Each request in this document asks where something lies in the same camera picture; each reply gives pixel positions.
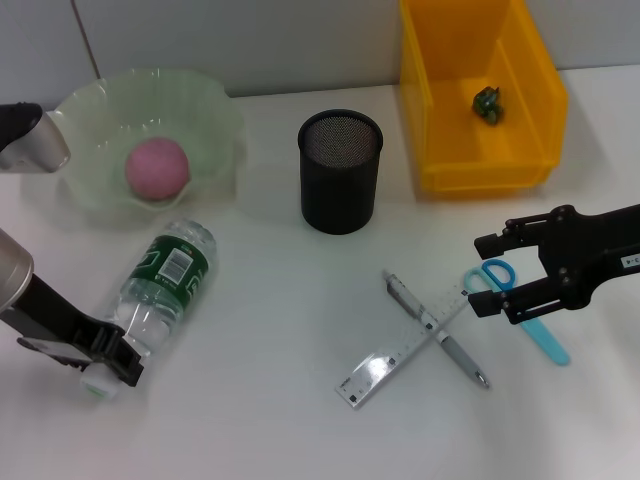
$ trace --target white ruler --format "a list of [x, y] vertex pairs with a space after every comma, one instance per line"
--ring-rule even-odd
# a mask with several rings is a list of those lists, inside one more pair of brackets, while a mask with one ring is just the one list
[[[446, 324], [467, 306], [468, 292], [456, 285], [436, 302], [424, 304], [426, 311], [442, 326]], [[408, 339], [396, 345], [381, 347], [365, 358], [351, 375], [336, 387], [336, 392], [353, 408], [360, 407], [366, 400], [382, 386], [383, 380], [398, 370], [411, 355], [417, 352], [426, 341], [437, 335], [430, 332], [420, 323], [418, 328], [409, 335]]]

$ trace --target bottle cap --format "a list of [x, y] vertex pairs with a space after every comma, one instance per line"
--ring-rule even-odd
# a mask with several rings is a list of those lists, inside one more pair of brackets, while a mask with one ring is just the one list
[[92, 394], [111, 400], [116, 396], [122, 382], [104, 363], [92, 363], [80, 377], [80, 385]]

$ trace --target black mesh pen holder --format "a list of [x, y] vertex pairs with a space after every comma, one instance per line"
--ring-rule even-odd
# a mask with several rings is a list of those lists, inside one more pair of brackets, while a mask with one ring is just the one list
[[382, 132], [366, 115], [328, 110], [300, 129], [302, 215], [312, 227], [345, 235], [373, 215]]

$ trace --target green plastic bowl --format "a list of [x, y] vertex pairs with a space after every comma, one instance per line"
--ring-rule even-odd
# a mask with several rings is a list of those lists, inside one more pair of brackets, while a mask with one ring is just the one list
[[[131, 69], [77, 90], [51, 117], [71, 151], [62, 176], [87, 209], [161, 211], [187, 195], [233, 182], [234, 141], [242, 117], [223, 86], [202, 73]], [[152, 202], [132, 192], [125, 163], [136, 145], [158, 136], [180, 144], [191, 180], [176, 197]]]

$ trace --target silver pen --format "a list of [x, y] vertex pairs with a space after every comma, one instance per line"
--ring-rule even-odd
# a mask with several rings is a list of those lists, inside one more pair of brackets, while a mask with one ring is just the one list
[[383, 270], [382, 276], [387, 282], [387, 292], [404, 308], [409, 315], [418, 320], [425, 326], [429, 332], [436, 335], [436, 340], [447, 352], [447, 355], [458, 364], [458, 366], [471, 378], [474, 382], [477, 382], [484, 388], [489, 388], [489, 380], [487, 376], [482, 372], [480, 367], [473, 359], [467, 355], [467, 352], [449, 335], [445, 330], [440, 327], [438, 321], [429, 315], [429, 312], [420, 301], [413, 296], [413, 294], [404, 286], [404, 284], [398, 280], [398, 277], [390, 274], [386, 270]]

